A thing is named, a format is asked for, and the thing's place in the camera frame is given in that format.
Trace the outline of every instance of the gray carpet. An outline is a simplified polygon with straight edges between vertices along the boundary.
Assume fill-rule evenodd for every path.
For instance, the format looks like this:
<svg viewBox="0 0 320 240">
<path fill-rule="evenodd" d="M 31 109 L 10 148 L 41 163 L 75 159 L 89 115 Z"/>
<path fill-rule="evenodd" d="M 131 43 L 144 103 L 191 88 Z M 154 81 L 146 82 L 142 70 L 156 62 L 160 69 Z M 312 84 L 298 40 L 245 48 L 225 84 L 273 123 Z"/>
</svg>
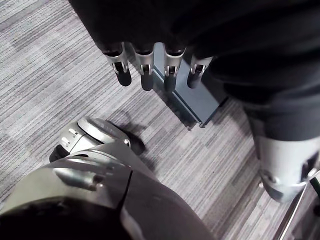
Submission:
<svg viewBox="0 0 320 240">
<path fill-rule="evenodd" d="M 189 131 L 154 92 L 118 84 L 66 0 L 0 1 L 0 202 L 48 163 L 60 129 L 88 115 L 138 134 L 142 160 L 195 210 L 217 239 L 272 239 L 288 204 L 259 188 L 249 125 L 227 102 Z"/>
</svg>

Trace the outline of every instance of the black fingertip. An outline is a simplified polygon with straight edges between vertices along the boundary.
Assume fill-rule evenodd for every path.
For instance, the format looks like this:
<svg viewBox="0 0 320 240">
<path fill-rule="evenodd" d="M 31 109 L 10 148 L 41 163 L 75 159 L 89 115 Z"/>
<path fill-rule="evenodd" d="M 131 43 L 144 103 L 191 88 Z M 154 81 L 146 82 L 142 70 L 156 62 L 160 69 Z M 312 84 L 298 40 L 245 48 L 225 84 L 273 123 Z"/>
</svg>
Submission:
<svg viewBox="0 0 320 240">
<path fill-rule="evenodd" d="M 171 93 L 176 89 L 176 77 L 173 75 L 164 77 L 164 89 L 166 92 Z"/>
<path fill-rule="evenodd" d="M 141 75 L 141 86 L 142 89 L 145 91 L 150 91 L 154 87 L 154 78 L 151 75 L 147 74 L 146 72 L 144 75 Z"/>
<path fill-rule="evenodd" d="M 119 72 L 116 73 L 116 76 L 118 78 L 119 83 L 124 86 L 127 87 L 131 84 L 131 74 L 129 69 L 127 70 L 127 72 Z"/>
</svg>

